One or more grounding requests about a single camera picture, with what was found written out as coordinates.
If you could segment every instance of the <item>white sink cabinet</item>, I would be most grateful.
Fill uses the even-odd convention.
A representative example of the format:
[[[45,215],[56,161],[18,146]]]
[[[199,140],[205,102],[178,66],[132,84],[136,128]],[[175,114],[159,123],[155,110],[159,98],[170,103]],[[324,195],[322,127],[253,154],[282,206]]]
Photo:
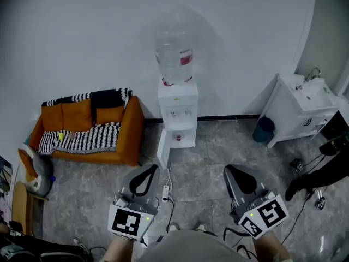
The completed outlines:
[[[278,74],[277,83],[261,117],[275,124],[274,138],[268,144],[315,136],[338,111],[336,96],[323,79],[304,82],[304,76]]]

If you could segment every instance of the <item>blue trash can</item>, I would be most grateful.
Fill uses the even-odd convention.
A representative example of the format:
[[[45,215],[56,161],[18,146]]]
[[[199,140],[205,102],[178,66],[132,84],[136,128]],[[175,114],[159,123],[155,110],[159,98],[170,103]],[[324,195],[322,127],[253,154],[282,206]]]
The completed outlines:
[[[264,116],[258,120],[252,137],[256,142],[264,142],[273,134],[274,129],[274,122],[270,118]]]

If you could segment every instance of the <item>black shoe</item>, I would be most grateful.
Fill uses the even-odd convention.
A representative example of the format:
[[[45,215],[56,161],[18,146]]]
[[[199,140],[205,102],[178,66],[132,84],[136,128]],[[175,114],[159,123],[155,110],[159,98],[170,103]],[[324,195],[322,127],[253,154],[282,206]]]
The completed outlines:
[[[312,188],[307,188],[307,189],[306,189],[306,192],[307,192],[308,194],[313,194],[313,193],[314,193],[314,191],[312,190]]]
[[[285,200],[290,201],[297,192],[297,182],[291,181],[290,186],[288,187],[285,193]]]

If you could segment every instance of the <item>power strip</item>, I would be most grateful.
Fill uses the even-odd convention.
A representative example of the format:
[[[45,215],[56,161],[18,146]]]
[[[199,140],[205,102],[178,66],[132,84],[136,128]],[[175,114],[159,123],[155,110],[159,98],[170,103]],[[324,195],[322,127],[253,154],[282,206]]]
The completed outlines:
[[[161,201],[163,201],[164,203],[166,203],[168,201],[168,197],[169,197],[169,190],[170,190],[170,187],[169,186],[164,186],[164,189],[163,189],[163,197],[161,199]]]

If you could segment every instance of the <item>white sneaker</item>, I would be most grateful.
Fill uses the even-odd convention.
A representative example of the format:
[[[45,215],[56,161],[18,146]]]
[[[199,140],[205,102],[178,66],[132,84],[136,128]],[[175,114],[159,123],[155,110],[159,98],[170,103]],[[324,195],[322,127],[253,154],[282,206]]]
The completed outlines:
[[[172,232],[172,231],[180,231],[180,227],[177,223],[170,223],[170,226],[169,226],[169,232]]]
[[[74,241],[74,245],[81,247],[83,249],[83,252],[85,254],[88,254],[88,249],[81,240],[79,240],[78,238],[74,238],[73,241]]]
[[[195,224],[193,230],[199,231],[199,232],[206,232],[206,226],[205,224],[199,221],[198,223]]]

